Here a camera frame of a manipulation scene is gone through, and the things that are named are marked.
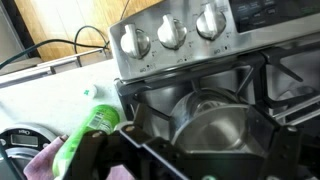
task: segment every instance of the black cord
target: black cord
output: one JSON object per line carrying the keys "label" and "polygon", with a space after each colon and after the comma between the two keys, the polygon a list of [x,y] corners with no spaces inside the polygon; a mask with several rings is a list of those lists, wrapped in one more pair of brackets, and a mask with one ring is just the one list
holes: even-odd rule
{"label": "black cord", "polygon": [[[103,49],[109,49],[109,48],[108,48],[109,41],[107,41],[107,40],[104,38],[102,32],[101,32],[99,29],[97,29],[97,28],[95,28],[95,27],[93,27],[93,26],[88,26],[88,25],[81,27],[81,28],[77,31],[76,36],[75,36],[75,38],[74,38],[74,43],[77,43],[77,41],[78,41],[78,36],[79,36],[80,32],[81,32],[83,29],[85,29],[85,28],[91,28],[91,29],[94,29],[95,31],[97,31],[97,32],[99,33],[99,35],[101,36],[101,38],[103,39],[103,41],[104,41],[104,47],[103,47]],[[76,45],[76,44],[73,45],[73,49],[74,49],[74,52],[75,52],[76,54],[78,54],[77,45]]]}
{"label": "black cord", "polygon": [[4,150],[4,148],[3,148],[1,143],[0,143],[0,154],[1,154],[5,164],[7,164],[8,168],[11,171],[11,173],[14,175],[15,179],[21,179],[19,173],[17,172],[17,169],[14,168],[13,162],[9,159],[8,154]]}
{"label": "black cord", "polygon": [[46,40],[46,41],[43,41],[39,44],[36,44],[36,45],[33,45],[31,47],[29,47],[28,49],[22,51],[21,53],[3,61],[1,64],[0,64],[0,69],[2,69],[3,67],[5,67],[6,65],[12,63],[13,61],[15,61],[16,59],[22,57],[23,55],[25,54],[28,54],[34,50],[36,50],[37,48],[45,45],[45,44],[49,44],[49,43],[53,43],[53,42],[62,42],[62,43],[67,43],[67,44],[75,44],[77,46],[81,46],[81,47],[87,47],[87,48],[106,48],[105,46],[92,46],[92,45],[85,45],[85,44],[79,44],[79,43],[74,43],[72,41],[67,41],[67,40],[64,40],[64,39],[49,39],[49,40]]}
{"label": "black cord", "polygon": [[126,5],[124,6],[124,8],[123,8],[123,11],[122,11],[122,14],[121,14],[121,18],[120,18],[120,20],[122,20],[123,19],[123,16],[124,16],[124,13],[126,12],[126,10],[127,10],[127,7],[128,7],[128,4],[129,4],[129,1],[130,0],[127,0],[127,3],[126,3]]}

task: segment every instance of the electrical cord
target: electrical cord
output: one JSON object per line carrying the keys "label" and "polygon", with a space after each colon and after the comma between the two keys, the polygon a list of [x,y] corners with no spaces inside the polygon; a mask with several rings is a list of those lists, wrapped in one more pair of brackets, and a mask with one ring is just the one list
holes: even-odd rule
{"label": "electrical cord", "polygon": [[81,27],[81,28],[77,31],[76,36],[75,36],[75,38],[74,38],[74,43],[75,43],[75,44],[73,45],[73,49],[74,49],[74,52],[75,52],[76,54],[78,54],[77,44],[76,44],[77,41],[78,41],[78,36],[79,36],[80,32],[81,32],[83,29],[85,29],[85,28],[91,28],[91,29],[94,29],[95,31],[97,31],[97,32],[99,33],[99,35],[101,36],[101,38],[103,39],[103,41],[104,41],[104,44],[105,44],[105,45],[103,46],[103,49],[109,49],[109,48],[108,48],[109,41],[107,41],[107,40],[104,38],[102,32],[101,32],[99,29],[97,29],[97,28],[95,28],[95,27],[93,27],[93,26],[86,25],[86,26]]}
{"label": "electrical cord", "polygon": [[68,40],[64,40],[64,39],[49,39],[49,40],[46,40],[46,41],[43,41],[39,44],[36,44],[36,45],[33,45],[29,48],[27,48],[26,50],[22,51],[21,53],[3,61],[1,64],[0,64],[0,70],[2,68],[4,68],[6,65],[12,63],[13,61],[15,61],[16,59],[22,57],[23,55],[25,54],[28,54],[34,50],[36,50],[37,48],[45,45],[45,44],[49,44],[49,43],[53,43],[53,42],[61,42],[61,43],[67,43],[67,44],[73,44],[73,45],[77,45],[77,46],[81,46],[81,47],[87,47],[87,48],[106,48],[105,46],[92,46],[92,45],[86,45],[86,44],[79,44],[79,43],[75,43],[75,42],[72,42],[72,41],[68,41]]}
{"label": "electrical cord", "polygon": [[123,8],[123,11],[122,11],[122,14],[121,14],[121,18],[120,18],[120,20],[122,20],[123,19],[123,16],[124,16],[124,13],[126,12],[126,10],[127,10],[127,7],[128,7],[128,4],[129,4],[129,1],[130,0],[127,0],[127,3],[126,3],[126,5],[124,6],[124,8]]}

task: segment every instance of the white wall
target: white wall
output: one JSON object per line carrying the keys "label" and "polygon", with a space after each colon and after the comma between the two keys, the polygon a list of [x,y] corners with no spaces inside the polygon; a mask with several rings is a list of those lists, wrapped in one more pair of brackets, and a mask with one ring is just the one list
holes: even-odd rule
{"label": "white wall", "polygon": [[6,20],[6,16],[1,8],[0,1],[0,62],[20,53],[22,51],[18,39]]}

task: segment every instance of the white countertop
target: white countertop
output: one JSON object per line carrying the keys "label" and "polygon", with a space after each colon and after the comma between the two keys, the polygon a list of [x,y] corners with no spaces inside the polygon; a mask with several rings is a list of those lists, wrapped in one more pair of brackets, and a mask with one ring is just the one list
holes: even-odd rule
{"label": "white countertop", "polygon": [[[17,122],[34,122],[57,134],[71,134],[99,104],[115,107],[125,121],[114,87],[116,77],[116,61],[108,60],[0,89],[0,130]],[[98,88],[94,99],[83,95],[90,84]]]}

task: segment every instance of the stainless steel control panel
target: stainless steel control panel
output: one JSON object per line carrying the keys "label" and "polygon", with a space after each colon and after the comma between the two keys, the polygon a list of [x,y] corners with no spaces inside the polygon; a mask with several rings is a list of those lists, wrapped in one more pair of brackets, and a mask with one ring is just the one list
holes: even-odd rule
{"label": "stainless steel control panel", "polygon": [[166,0],[113,25],[109,38],[121,80],[130,82],[318,32],[319,19],[238,33],[228,0]]}

